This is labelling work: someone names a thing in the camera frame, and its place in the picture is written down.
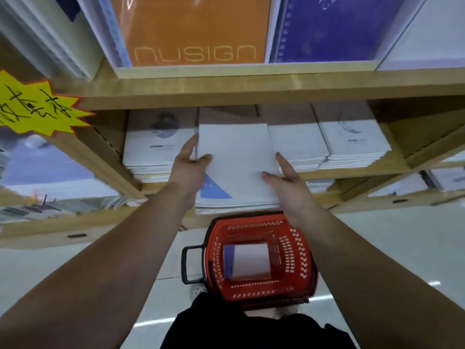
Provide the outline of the person's right hand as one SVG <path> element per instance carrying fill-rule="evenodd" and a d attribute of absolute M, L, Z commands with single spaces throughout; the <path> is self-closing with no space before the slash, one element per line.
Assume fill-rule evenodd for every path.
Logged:
<path fill-rule="evenodd" d="M 318 215 L 326 210 L 314 199 L 305 181 L 292 165 L 279 152 L 276 153 L 275 158 L 282 170 L 281 177 L 288 182 L 282 187 L 272 187 L 272 189 L 289 223 L 302 229 L 303 224 L 315 221 Z"/>

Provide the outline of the person's left hand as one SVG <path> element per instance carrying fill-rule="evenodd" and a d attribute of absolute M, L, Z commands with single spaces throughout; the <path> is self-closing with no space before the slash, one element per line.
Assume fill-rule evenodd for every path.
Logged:
<path fill-rule="evenodd" d="M 196 193 L 204 185 L 206 179 L 206 170 L 196 168 L 192 163 L 196 159 L 191 159 L 199 142 L 199 137 L 199 134 L 195 133 L 183 145 L 174 160 L 168 180 L 168 186 L 174 187 L 182 196 L 187 209 L 194 206 Z"/>

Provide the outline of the person's left forearm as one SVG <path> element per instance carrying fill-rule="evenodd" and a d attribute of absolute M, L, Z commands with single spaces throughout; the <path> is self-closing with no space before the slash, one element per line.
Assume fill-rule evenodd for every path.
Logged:
<path fill-rule="evenodd" d="M 169 182 L 0 317 L 0 349 L 120 349 L 200 183 Z"/>

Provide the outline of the person's right forearm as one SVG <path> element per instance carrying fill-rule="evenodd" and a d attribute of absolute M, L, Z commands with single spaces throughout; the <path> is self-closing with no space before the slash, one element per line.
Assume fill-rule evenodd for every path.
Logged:
<path fill-rule="evenodd" d="M 465 349 L 465 310 L 312 200 L 285 208 L 364 349 Z"/>

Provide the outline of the plain white notebook stack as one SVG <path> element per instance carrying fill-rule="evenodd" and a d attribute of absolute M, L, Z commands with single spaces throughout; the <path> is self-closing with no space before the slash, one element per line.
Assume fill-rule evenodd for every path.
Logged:
<path fill-rule="evenodd" d="M 310 103 L 259 104 L 271 144 L 297 172 L 316 171 L 330 153 Z"/>

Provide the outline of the white notebook stack, grey circle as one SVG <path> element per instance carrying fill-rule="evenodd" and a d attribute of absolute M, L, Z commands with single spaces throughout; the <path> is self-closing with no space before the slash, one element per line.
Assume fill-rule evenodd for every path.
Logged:
<path fill-rule="evenodd" d="M 197 132 L 196 107 L 129 112 L 123 164 L 143 183 L 166 182 L 183 145 Z"/>

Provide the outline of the red plastic shopping basket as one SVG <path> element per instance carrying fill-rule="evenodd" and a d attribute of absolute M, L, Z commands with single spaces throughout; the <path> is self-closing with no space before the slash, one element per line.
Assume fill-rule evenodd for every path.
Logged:
<path fill-rule="evenodd" d="M 263 241 L 269 248 L 271 278 L 226 281 L 223 247 Z M 282 211 L 270 211 L 214 218 L 204 242 L 182 250 L 181 279 L 185 285 L 202 283 L 209 293 L 248 311 L 308 303 L 318 285 L 318 270 L 301 231 Z"/>

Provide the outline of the white notebook with blue edge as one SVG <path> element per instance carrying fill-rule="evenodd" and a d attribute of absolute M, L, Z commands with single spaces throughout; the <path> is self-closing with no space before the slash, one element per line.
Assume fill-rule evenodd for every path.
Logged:
<path fill-rule="evenodd" d="M 227 244 L 223 247 L 223 275 L 226 281 L 258 281 L 271 278 L 266 242 Z"/>

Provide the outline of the wooden display shelf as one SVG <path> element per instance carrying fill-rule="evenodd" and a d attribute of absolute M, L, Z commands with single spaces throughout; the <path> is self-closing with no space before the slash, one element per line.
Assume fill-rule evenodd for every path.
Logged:
<path fill-rule="evenodd" d="M 93 81 L 60 74 L 53 88 L 58 94 L 82 97 L 79 109 L 101 117 L 93 119 L 96 128 L 79 128 L 75 135 L 57 133 L 47 140 L 132 199 L 150 196 L 165 183 L 141 183 L 122 164 L 117 148 L 123 144 L 129 109 L 350 99 L 369 100 L 392 152 L 370 167 L 302 173 L 307 180 L 336 179 L 328 192 L 316 194 L 318 202 L 335 214 L 437 206 L 465 198 L 465 191 L 434 190 L 368 197 L 421 170 L 459 166 L 443 160 L 465 150 L 465 69 L 118 79 L 104 61 Z M 396 199 L 409 201 L 393 204 Z"/>

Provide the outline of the white notebook stack, arc print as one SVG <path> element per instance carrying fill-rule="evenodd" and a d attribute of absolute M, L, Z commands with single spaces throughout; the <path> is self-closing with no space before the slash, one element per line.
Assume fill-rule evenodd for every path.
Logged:
<path fill-rule="evenodd" d="M 365 168 L 391 152 L 367 101 L 313 102 L 311 106 L 329 151 L 319 170 Z"/>

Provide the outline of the orange notebook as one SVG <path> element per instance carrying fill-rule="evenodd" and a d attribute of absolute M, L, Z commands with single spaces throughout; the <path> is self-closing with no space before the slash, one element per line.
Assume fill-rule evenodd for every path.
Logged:
<path fill-rule="evenodd" d="M 123 67 L 261 64 L 271 0 L 102 0 Z"/>

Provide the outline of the person's white shoe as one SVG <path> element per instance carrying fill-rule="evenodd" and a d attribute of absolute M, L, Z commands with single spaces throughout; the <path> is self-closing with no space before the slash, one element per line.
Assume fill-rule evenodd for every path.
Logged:
<path fill-rule="evenodd" d="M 191 300 L 191 307 L 203 308 L 210 304 L 211 297 L 205 285 L 191 285 L 189 296 Z"/>

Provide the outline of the person's black shorts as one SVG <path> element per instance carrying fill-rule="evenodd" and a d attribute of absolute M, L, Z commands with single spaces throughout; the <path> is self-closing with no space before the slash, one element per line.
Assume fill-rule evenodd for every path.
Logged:
<path fill-rule="evenodd" d="M 160 349 L 357 349 L 350 335 L 305 314 L 249 317 L 240 307 L 200 293 L 171 324 Z"/>

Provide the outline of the light blue cover notebook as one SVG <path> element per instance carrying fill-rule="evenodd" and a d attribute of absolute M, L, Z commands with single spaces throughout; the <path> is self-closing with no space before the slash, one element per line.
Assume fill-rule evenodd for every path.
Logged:
<path fill-rule="evenodd" d="M 60 149 L 31 134 L 10 140 L 0 187 L 36 200 L 116 197 L 119 192 Z"/>

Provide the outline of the white notebooks on low shelf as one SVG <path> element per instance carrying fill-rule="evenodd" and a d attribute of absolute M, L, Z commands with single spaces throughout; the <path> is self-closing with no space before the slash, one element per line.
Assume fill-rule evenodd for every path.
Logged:
<path fill-rule="evenodd" d="M 465 189 L 465 167 L 420 171 L 370 193 L 368 197 L 401 196 L 433 189 L 441 192 Z"/>

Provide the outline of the purple spiral notebook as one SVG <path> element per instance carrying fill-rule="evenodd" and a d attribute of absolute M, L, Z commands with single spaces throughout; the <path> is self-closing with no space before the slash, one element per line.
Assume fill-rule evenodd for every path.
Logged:
<path fill-rule="evenodd" d="M 371 61 L 405 0 L 281 0 L 269 63 Z"/>

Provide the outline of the blue-edged white notebook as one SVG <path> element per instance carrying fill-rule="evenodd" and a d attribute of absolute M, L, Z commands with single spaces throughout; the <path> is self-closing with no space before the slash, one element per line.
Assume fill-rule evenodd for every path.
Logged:
<path fill-rule="evenodd" d="M 113 68 L 132 67 L 110 0 L 77 0 L 107 60 Z"/>

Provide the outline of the yellow starburst price sign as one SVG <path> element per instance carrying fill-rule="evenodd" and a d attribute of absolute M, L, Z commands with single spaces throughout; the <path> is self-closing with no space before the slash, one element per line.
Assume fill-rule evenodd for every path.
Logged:
<path fill-rule="evenodd" d="M 24 83 L 0 71 L 0 127 L 18 134 L 75 134 L 76 128 L 90 126 L 86 118 L 96 114 L 78 109 L 82 99 L 55 94 L 49 80 Z"/>

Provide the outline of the row of white books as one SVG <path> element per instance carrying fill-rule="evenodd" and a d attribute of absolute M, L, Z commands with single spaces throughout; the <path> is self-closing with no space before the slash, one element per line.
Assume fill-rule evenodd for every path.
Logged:
<path fill-rule="evenodd" d="M 0 34 L 49 79 L 93 80 L 104 59 L 77 0 L 0 0 Z"/>

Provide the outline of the white binder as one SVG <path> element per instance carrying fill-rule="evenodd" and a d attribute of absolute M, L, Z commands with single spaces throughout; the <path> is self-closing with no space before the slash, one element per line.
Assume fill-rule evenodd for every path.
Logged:
<path fill-rule="evenodd" d="M 465 68 L 465 0 L 406 0 L 376 60 L 377 71 Z"/>

